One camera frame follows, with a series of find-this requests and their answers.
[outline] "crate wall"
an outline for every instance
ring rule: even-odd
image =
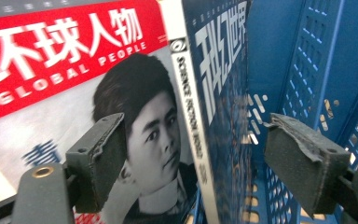
[[[352,153],[358,165],[358,2],[254,0],[249,20],[249,130],[260,223],[336,223],[310,219],[264,164],[269,113],[306,123]]]

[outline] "black hair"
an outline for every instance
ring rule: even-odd
[[[134,53],[111,68],[94,93],[93,119],[124,112],[126,134],[142,108],[157,94],[166,91],[176,107],[172,83],[161,61],[155,56]]]

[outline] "perforated blue plastic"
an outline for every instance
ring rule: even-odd
[[[254,184],[262,189],[252,210],[259,223],[339,223],[339,208],[310,219],[267,167],[263,123],[271,112],[299,119],[350,151],[358,166],[358,2],[254,0],[248,22],[249,130]]]

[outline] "book spine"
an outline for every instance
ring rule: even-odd
[[[200,98],[197,92],[196,78],[188,45],[182,1],[161,0],[159,4],[170,42],[173,68],[179,90],[179,101],[183,108],[186,130],[199,179],[206,217],[208,223],[219,223],[213,173],[202,123]]]

